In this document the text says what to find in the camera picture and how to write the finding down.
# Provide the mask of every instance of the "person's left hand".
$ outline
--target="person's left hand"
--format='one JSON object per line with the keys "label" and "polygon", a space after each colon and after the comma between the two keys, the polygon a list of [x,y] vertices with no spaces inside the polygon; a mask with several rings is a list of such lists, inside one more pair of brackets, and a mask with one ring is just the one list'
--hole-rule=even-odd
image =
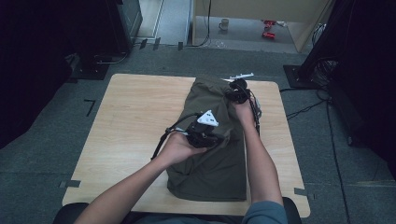
{"label": "person's left hand", "polygon": [[206,152],[206,150],[206,147],[193,147],[184,134],[175,132],[169,135],[168,141],[158,155],[158,158],[170,166],[184,161],[195,154]]}

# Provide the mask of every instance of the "sleeve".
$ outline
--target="sleeve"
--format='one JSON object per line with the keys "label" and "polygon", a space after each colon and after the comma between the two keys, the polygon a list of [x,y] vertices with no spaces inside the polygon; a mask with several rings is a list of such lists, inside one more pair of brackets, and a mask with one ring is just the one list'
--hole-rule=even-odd
{"label": "sleeve", "polygon": [[286,217],[285,208],[281,204],[263,201],[254,203],[249,207],[242,223],[287,224],[288,219]]}

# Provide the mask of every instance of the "wooden table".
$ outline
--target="wooden table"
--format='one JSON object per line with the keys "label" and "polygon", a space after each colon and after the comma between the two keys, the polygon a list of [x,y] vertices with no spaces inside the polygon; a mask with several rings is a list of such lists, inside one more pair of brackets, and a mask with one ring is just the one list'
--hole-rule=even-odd
{"label": "wooden table", "polygon": [[[194,77],[114,75],[87,142],[81,152],[72,180],[79,188],[68,188],[63,205],[90,203],[100,193],[150,161],[165,128],[175,123],[190,91]],[[310,214],[289,125],[275,82],[248,81],[248,87],[262,105],[261,136],[279,174],[283,196],[297,205],[301,217]],[[182,200],[166,188],[163,172],[148,188],[134,211],[243,216],[250,201],[208,203]]]}

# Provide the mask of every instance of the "black cable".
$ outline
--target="black cable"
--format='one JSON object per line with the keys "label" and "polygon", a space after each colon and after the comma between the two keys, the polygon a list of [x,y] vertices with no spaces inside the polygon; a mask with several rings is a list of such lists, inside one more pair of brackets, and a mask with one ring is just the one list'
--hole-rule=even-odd
{"label": "black cable", "polygon": [[288,114],[286,117],[289,117],[288,120],[290,120],[290,119],[292,119],[292,118],[295,118],[295,117],[297,117],[300,113],[307,112],[307,111],[309,111],[310,109],[312,109],[313,107],[322,104],[323,102],[327,102],[327,101],[326,101],[326,100],[321,100],[320,102],[318,102],[318,103],[316,103],[316,104],[314,104],[314,105],[310,105],[310,106],[308,106],[308,107],[306,107],[306,108],[304,108],[304,109],[302,109],[302,110],[299,110],[299,111],[297,111],[297,112]]}
{"label": "black cable", "polygon": [[251,112],[253,113],[253,118],[254,118],[254,121],[255,121],[255,123],[256,123],[256,131],[257,131],[257,133],[260,135],[260,121],[259,121],[259,116],[257,115],[257,110],[256,110],[256,106],[253,104],[253,101],[250,99],[250,94],[248,94],[246,91],[245,91],[245,88],[242,88],[241,86],[239,86],[237,83],[234,83],[237,87],[239,87],[239,89],[241,90],[241,91],[243,91],[244,92],[244,94],[247,96],[247,99],[248,99],[248,102],[250,103],[250,108],[251,108]]}
{"label": "black cable", "polygon": [[193,114],[186,115],[186,116],[182,117],[181,119],[179,119],[178,121],[176,121],[176,123],[174,123],[170,128],[167,128],[165,130],[165,134],[163,134],[163,136],[161,136],[160,142],[158,143],[157,147],[155,148],[154,153],[152,154],[151,160],[154,160],[154,158],[157,157],[158,153],[160,152],[161,146],[163,145],[163,142],[166,140],[166,138],[168,137],[169,133],[173,132],[175,130],[176,126],[181,121],[183,121],[183,120],[185,120],[187,118],[190,118],[192,116],[197,117],[197,116],[201,116],[201,115],[202,115],[201,113],[193,113]]}
{"label": "black cable", "polygon": [[337,153],[335,151],[334,134],[332,132],[332,120],[330,119],[329,106],[330,106],[330,103],[328,101],[327,106],[326,106],[326,111],[327,111],[327,120],[329,121],[329,127],[330,127],[330,136],[332,138],[332,154],[334,157],[335,167],[337,168],[338,178],[340,180],[341,192],[343,194],[344,207],[346,209],[346,221],[348,224],[350,224],[349,209],[347,207],[347,197],[346,197],[346,193],[344,190],[344,182],[343,182],[343,178],[341,177],[340,166],[338,164]]}
{"label": "black cable", "polygon": [[210,39],[210,11],[212,8],[212,0],[209,1],[209,10],[207,11],[207,35],[205,40],[200,44],[200,45],[192,45],[192,46],[188,46],[188,47],[194,47],[194,48],[199,48],[201,46],[203,46],[207,40]]}
{"label": "black cable", "polygon": [[[97,62],[97,64],[115,64],[115,63],[120,63],[120,62],[122,62],[122,61],[126,58],[127,55],[128,55],[127,52],[123,52],[122,58],[121,58],[120,60],[118,60],[118,61],[115,61],[115,62],[108,62],[108,63]],[[95,55],[95,56],[93,56],[93,58],[96,59],[97,57],[100,57],[100,56],[104,56],[104,55]]]}

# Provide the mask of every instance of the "table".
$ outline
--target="table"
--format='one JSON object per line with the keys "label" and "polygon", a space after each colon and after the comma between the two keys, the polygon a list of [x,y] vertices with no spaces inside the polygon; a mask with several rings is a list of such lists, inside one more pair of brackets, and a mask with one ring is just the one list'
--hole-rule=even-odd
{"label": "table", "polygon": [[[175,123],[183,109],[194,77],[114,75],[81,152],[63,205],[90,203],[95,197],[150,161],[165,128]],[[297,205],[301,217],[310,214],[289,125],[275,82],[248,81],[262,105],[261,136],[279,174],[283,196]],[[163,172],[148,188],[133,211],[243,216],[248,200],[237,203],[193,202],[175,197],[166,188]]]}
{"label": "table", "polygon": [[[195,18],[207,17],[209,1],[194,0],[192,44],[195,43]],[[319,22],[330,16],[333,0],[213,0],[211,17],[267,21],[287,21],[297,51],[304,49]]]}

